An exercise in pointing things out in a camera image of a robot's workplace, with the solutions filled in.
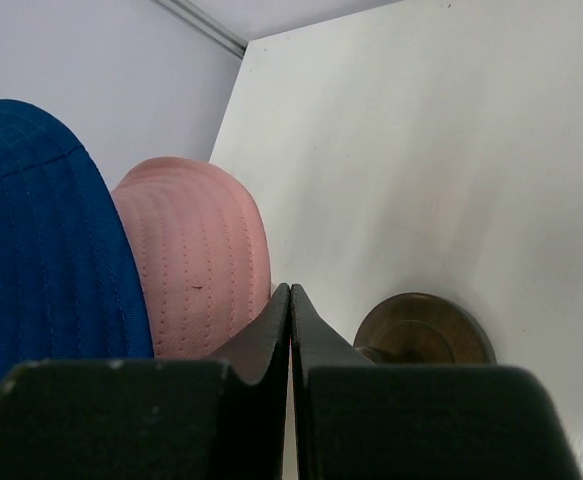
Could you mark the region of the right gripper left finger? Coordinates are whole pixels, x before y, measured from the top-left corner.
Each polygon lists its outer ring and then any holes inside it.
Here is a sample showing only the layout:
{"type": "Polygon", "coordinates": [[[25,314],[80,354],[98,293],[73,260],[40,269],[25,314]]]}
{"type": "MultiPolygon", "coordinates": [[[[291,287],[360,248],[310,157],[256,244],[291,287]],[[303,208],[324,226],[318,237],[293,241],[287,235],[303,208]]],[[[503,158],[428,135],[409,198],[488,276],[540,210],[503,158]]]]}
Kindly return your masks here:
{"type": "Polygon", "coordinates": [[[200,360],[38,361],[0,384],[0,479],[278,479],[291,292],[200,360]]]}

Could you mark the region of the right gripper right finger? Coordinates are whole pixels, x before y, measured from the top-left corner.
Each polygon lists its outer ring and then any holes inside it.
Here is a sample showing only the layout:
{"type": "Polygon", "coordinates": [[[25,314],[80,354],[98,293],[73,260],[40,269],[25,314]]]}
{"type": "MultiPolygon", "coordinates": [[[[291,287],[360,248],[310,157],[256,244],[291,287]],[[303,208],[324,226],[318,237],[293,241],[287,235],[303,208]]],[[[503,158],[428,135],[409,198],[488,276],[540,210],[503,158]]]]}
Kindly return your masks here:
{"type": "Polygon", "coordinates": [[[302,479],[577,479],[554,404],[528,371],[377,365],[293,285],[302,479]]]}

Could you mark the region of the dark blue bucket hat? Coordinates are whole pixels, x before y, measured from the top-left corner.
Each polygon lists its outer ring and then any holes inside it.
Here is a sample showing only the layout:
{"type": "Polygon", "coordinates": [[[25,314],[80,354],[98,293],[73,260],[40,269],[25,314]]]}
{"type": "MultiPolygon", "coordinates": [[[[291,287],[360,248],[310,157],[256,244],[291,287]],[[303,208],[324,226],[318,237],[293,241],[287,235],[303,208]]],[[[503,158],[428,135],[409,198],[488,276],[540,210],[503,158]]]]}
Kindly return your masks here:
{"type": "Polygon", "coordinates": [[[0,99],[0,382],[25,361],[153,354],[136,263],[96,164],[53,115],[0,99]]]}

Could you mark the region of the pink bucket hat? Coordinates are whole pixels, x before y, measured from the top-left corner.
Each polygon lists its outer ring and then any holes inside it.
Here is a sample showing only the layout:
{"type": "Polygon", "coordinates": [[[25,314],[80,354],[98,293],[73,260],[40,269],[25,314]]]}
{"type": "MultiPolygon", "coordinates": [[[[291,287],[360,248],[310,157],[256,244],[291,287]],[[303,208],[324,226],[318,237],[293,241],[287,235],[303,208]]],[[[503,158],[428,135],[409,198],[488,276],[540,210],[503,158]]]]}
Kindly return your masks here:
{"type": "Polygon", "coordinates": [[[156,357],[202,358],[262,312],[272,292],[266,233],[237,179],[208,163],[158,157],[130,170],[112,197],[156,357]]]}

